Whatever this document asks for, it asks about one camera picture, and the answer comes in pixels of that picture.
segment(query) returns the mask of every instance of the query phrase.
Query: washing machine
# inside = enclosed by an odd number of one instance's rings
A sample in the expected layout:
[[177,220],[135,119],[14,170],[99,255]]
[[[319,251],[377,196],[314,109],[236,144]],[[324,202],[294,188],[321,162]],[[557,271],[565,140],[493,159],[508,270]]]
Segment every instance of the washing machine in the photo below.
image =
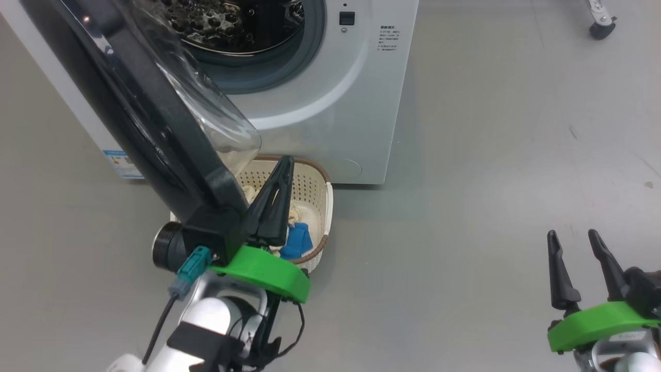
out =
[[[385,181],[418,0],[153,6],[259,131],[261,154],[309,158],[334,183]],[[104,125],[112,118],[89,102],[95,88],[81,86],[86,62],[71,57],[77,42],[66,39],[50,1],[4,0],[0,11],[117,172],[140,178]]]

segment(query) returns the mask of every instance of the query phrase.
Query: washing machine door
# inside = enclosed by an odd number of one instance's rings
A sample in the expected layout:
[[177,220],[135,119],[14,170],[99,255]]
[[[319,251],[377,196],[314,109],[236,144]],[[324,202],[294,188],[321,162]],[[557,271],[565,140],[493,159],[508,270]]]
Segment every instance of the washing machine door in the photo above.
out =
[[[34,3],[24,0],[26,8]],[[233,173],[254,158],[259,134],[190,58],[167,44],[172,38],[159,32],[169,28],[138,28],[148,20],[129,2],[51,4],[85,52],[79,65],[86,59],[96,71],[77,83],[94,80],[95,109],[112,115],[105,125],[171,210],[183,221],[200,207],[231,207],[241,216],[247,204]]]

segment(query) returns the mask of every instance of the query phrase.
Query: cable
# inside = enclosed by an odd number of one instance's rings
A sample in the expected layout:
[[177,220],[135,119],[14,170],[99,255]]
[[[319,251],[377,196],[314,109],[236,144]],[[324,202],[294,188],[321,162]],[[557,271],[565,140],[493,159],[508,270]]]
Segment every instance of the cable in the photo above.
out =
[[303,330],[305,329],[305,316],[303,315],[303,307],[301,306],[301,304],[297,304],[297,305],[298,305],[298,313],[301,315],[301,328],[298,330],[298,336],[296,336],[296,341],[294,341],[291,345],[289,345],[285,350],[282,350],[282,353],[279,353],[273,359],[287,355],[287,353],[290,352],[293,349],[293,347],[296,346],[296,344],[298,344],[298,341],[301,340],[301,336],[303,335]]
[[[232,327],[230,327],[229,332],[227,333],[227,335],[228,335],[228,336],[231,336],[231,335],[232,335],[232,331],[234,331],[234,327],[236,327],[237,324],[238,324],[240,321],[242,321],[242,319],[246,318],[247,316],[249,316],[249,317],[252,318],[252,317],[255,316],[255,315],[257,315],[257,316],[261,316],[262,319],[264,319],[264,315],[261,315],[261,314],[259,314],[258,312],[255,313],[255,314],[246,314],[246,315],[242,315],[239,319],[237,319],[236,322],[234,322],[234,324],[232,324]],[[243,334],[243,330],[245,329],[245,326],[246,326],[245,323],[241,326],[241,331],[239,332],[239,337],[238,337],[239,340],[241,339],[241,335]]]
[[[274,360],[278,359],[279,357],[283,357],[283,356],[287,355],[287,353],[289,353],[289,352],[294,348],[294,346],[296,346],[296,344],[298,344],[298,341],[301,340],[301,337],[302,337],[302,335],[303,335],[303,330],[305,329],[305,315],[303,315],[303,307],[301,306],[301,304],[297,303],[296,305],[298,305],[298,313],[301,315],[301,328],[298,330],[298,336],[296,336],[296,341],[294,341],[294,342],[293,342],[291,345],[289,345],[285,350],[283,350],[282,352],[280,352],[279,354],[277,354],[275,357],[273,357],[273,359],[271,359],[270,361],[267,361],[266,363],[264,363],[264,364],[262,364],[262,365],[256,366],[256,367],[255,367],[253,370],[251,370],[251,371],[245,371],[245,372],[260,372],[260,371],[263,371],[264,368],[266,368],[266,366],[267,366],[268,364],[270,364],[270,363],[273,362]],[[237,325],[237,323],[239,322],[239,320],[237,320],[236,322],[234,322],[234,325],[232,325],[232,328],[230,328],[230,333],[231,333],[231,330],[234,328],[234,326]]]
[[177,298],[178,295],[173,294],[172,296],[170,296],[167,305],[165,305],[165,308],[163,309],[163,313],[161,314],[159,322],[156,323],[156,329],[154,329],[154,334],[151,335],[151,341],[149,341],[149,346],[147,346],[147,351],[145,351],[145,357],[142,358],[143,365],[147,365],[147,362],[149,361],[149,357],[151,356],[151,352],[154,351],[156,340],[158,340],[159,334],[161,333],[161,328],[163,328],[163,324],[165,323],[165,319],[167,318],[167,315],[169,314],[170,310],[172,310],[172,306],[175,304]]

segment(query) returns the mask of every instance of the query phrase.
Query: laundry basket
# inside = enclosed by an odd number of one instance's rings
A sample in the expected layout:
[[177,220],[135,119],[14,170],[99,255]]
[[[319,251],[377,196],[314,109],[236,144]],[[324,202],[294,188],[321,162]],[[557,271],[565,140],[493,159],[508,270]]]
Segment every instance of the laundry basket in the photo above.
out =
[[[272,155],[258,156],[237,177],[237,181],[241,186],[250,185],[255,190],[262,188],[280,158]],[[332,185],[321,166],[311,160],[295,159],[292,202],[296,203],[300,211],[300,222],[308,225],[314,248],[307,251],[303,257],[290,262],[311,273],[319,265],[332,221]],[[170,213],[170,219],[176,220],[173,213]]]

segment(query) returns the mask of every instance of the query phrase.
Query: wheel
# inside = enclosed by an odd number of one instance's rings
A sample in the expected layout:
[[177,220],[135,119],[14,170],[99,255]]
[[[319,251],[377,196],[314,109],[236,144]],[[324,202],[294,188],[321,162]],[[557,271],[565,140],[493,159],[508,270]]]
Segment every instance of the wheel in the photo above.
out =
[[613,30],[615,30],[614,22],[608,26],[602,26],[595,22],[592,24],[592,26],[590,26],[590,35],[592,35],[594,40],[603,40],[606,38],[606,36],[610,35]]

